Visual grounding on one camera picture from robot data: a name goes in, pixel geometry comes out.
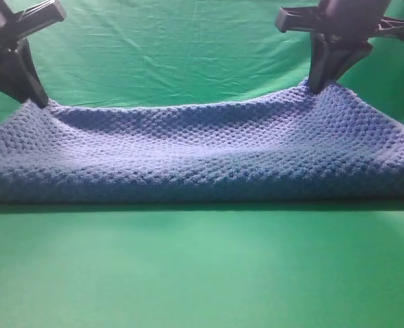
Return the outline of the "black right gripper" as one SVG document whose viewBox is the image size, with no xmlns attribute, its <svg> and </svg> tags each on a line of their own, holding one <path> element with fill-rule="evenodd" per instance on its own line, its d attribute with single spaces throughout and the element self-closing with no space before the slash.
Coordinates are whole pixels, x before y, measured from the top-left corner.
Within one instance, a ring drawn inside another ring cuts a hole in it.
<svg viewBox="0 0 404 328">
<path fill-rule="evenodd" d="M 320 93 L 328 82 L 337 81 L 350 68 L 370 55 L 368 41 L 333 41 L 396 38 L 404 41 L 404 20 L 385 15 L 389 1 L 320 1 L 316 6 L 281 7 L 275 27 L 309 32 L 311 41 L 308 87 Z"/>
</svg>

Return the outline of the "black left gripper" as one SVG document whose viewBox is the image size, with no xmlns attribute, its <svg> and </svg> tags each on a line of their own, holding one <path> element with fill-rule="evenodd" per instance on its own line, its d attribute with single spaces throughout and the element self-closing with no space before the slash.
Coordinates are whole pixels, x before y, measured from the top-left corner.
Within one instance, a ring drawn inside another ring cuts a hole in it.
<svg viewBox="0 0 404 328">
<path fill-rule="evenodd" d="M 43 1 L 13 12 L 0 1 L 0 48 L 17 42 L 13 49 L 0 50 L 0 92 L 14 100 L 34 102 L 40 108 L 49 103 L 31 56 L 27 36 L 64 21 L 66 11 L 60 1 Z"/>
</svg>

